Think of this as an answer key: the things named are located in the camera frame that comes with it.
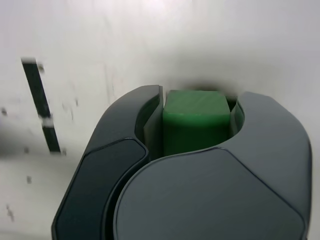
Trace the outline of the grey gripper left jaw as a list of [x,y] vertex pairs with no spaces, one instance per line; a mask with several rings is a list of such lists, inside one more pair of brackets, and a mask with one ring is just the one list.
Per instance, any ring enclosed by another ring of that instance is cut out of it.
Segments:
[[158,128],[163,88],[138,87],[100,118],[51,226],[54,240],[111,240],[115,207],[128,180],[150,159],[144,127]]

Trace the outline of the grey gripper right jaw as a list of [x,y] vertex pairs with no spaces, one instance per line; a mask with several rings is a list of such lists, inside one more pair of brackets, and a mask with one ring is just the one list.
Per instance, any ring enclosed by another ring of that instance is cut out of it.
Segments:
[[217,146],[139,169],[117,200],[114,239],[306,239],[312,149],[301,122],[273,98],[245,92],[231,128]]

